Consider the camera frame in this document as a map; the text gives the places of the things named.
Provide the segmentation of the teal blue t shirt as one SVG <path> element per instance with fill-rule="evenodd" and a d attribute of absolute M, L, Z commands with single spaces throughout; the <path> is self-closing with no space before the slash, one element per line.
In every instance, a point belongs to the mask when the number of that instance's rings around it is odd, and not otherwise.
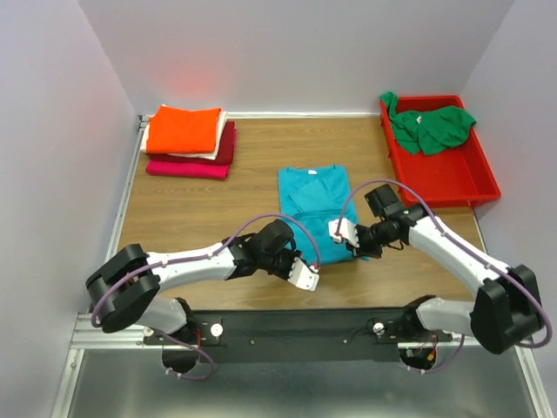
<path fill-rule="evenodd" d="M 343 207 L 350 193 L 349 177 L 342 165 L 278 170 L 280 211 L 298 221 L 289 227 L 305 261 L 323 266 L 352 258 L 343 245 L 333 242 L 328 231 L 328 223 L 339 215 L 358 222 L 353 202 Z"/>

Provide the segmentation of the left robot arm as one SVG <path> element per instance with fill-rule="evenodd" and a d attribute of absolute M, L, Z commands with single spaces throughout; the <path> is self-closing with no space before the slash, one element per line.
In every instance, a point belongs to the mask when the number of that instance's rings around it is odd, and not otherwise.
<path fill-rule="evenodd" d="M 230 237 L 181 253 L 147 253 L 128 245 L 86 281 L 91 324 L 115 333 L 138 324 L 163 331 L 175 344 L 187 342 L 194 325 L 191 309 L 162 292 L 205 280 L 233 280 L 265 271 L 302 289 L 314 290 L 315 272 L 302 260 L 292 229 L 275 219 L 257 233 Z"/>

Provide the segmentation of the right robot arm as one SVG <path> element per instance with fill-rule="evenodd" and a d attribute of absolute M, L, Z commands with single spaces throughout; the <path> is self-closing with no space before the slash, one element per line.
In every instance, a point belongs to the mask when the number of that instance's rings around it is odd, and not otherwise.
<path fill-rule="evenodd" d="M 533 348 L 531 337 L 544 330 L 539 344 L 545 346 L 553 329 L 534 272 L 483 253 L 446 226 L 422 198 L 405 205 L 392 189 L 394 184 L 380 180 L 366 195 L 379 222 L 362 226 L 339 216 L 328 225 L 331 238 L 357 258 L 378 259 L 384 248 L 396 243 L 411 246 L 443 266 L 474 297 L 465 302 L 423 296 L 404 307 L 396 332 L 412 341 L 436 331 L 472 336 L 488 352 L 501 354 L 513 346 Z"/>

